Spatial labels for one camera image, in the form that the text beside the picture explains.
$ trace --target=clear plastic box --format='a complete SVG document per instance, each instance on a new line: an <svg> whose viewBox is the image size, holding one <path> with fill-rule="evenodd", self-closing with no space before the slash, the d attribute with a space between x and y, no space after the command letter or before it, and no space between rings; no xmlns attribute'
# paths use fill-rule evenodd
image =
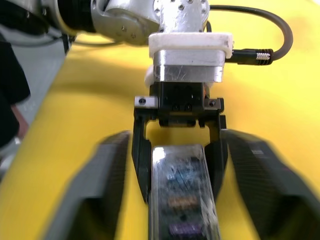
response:
<svg viewBox="0 0 320 240"><path fill-rule="evenodd" d="M152 240L220 240L204 148L157 146L152 151Z"/></svg>

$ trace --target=floor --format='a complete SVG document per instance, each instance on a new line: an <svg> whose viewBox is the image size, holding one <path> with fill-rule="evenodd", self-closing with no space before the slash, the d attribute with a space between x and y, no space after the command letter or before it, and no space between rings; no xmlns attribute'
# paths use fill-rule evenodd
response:
<svg viewBox="0 0 320 240"><path fill-rule="evenodd" d="M30 37L11 31L0 25L0 32L10 42L35 43L49 40L48 37ZM34 120L39 106L51 86L57 72L65 59L64 46L61 41L42 47L13 47L14 53L26 75L31 97L18 106L29 124ZM0 150L1 156L14 154L18 145L13 140L7 147Z"/></svg>

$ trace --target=yellow table surface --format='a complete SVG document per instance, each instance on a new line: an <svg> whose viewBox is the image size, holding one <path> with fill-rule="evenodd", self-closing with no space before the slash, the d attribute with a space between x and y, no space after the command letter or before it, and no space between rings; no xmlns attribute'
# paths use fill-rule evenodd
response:
<svg viewBox="0 0 320 240"><path fill-rule="evenodd" d="M217 0L215 4L268 10L293 30L290 53L270 66L227 64L224 82L212 97L223 97L227 126L270 142L285 162L320 193L320 5L312 0ZM281 31L259 17L212 12L216 32L234 34L235 49L281 46ZM82 40L92 40L84 36ZM46 231L69 181L105 136L132 130L134 96L147 95L144 75L152 63L147 47L73 46L67 55L12 168L0 186L0 239L36 240ZM153 145L209 142L208 129L148 126ZM144 204L131 155L117 228L118 240L147 240ZM239 195L231 161L217 200L224 240L256 240Z"/></svg>

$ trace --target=cable connector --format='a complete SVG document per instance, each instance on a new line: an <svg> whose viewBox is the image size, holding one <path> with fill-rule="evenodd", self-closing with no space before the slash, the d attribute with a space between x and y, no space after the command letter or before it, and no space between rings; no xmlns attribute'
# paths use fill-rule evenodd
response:
<svg viewBox="0 0 320 240"><path fill-rule="evenodd" d="M239 65L270 65L273 62L274 51L272 49L242 49L233 50L232 57L226 59L226 63Z"/></svg>

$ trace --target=purple object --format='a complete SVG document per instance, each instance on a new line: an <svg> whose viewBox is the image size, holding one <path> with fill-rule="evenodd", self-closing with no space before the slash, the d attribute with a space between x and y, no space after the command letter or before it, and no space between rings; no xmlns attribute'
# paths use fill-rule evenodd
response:
<svg viewBox="0 0 320 240"><path fill-rule="evenodd" d="M169 232L175 237L194 237L202 235L201 226L192 223L170 224Z"/></svg>

